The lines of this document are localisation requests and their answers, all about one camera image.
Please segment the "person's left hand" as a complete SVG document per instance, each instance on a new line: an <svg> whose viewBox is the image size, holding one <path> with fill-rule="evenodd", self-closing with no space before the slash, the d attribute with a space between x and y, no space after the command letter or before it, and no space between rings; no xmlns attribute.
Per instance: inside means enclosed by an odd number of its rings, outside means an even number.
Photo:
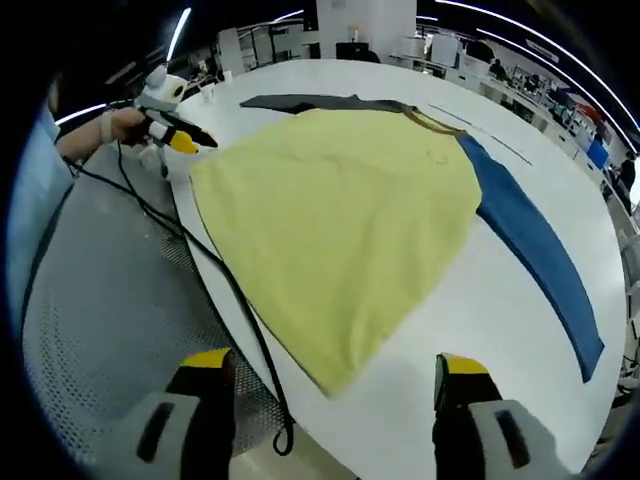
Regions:
<svg viewBox="0 0 640 480"><path fill-rule="evenodd" d="M136 108L108 110L101 115L100 132L104 143L119 141L128 146L148 141L146 116Z"/></svg>

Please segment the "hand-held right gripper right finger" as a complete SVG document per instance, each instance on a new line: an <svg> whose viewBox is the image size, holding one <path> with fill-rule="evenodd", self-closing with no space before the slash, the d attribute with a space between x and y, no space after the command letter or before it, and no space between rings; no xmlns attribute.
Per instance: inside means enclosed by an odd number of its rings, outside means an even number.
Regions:
<svg viewBox="0 0 640 480"><path fill-rule="evenodd" d="M432 430L439 479L570 479L551 432L488 370L463 356L436 356Z"/></svg>

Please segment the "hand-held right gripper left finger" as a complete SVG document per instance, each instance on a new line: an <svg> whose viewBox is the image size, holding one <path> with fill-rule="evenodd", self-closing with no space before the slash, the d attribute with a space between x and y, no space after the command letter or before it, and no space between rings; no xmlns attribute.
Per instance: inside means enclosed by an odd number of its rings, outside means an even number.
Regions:
<svg viewBox="0 0 640 480"><path fill-rule="evenodd" d="M235 436L235 365L228 348L183 360L102 443L96 479L227 479Z"/></svg>

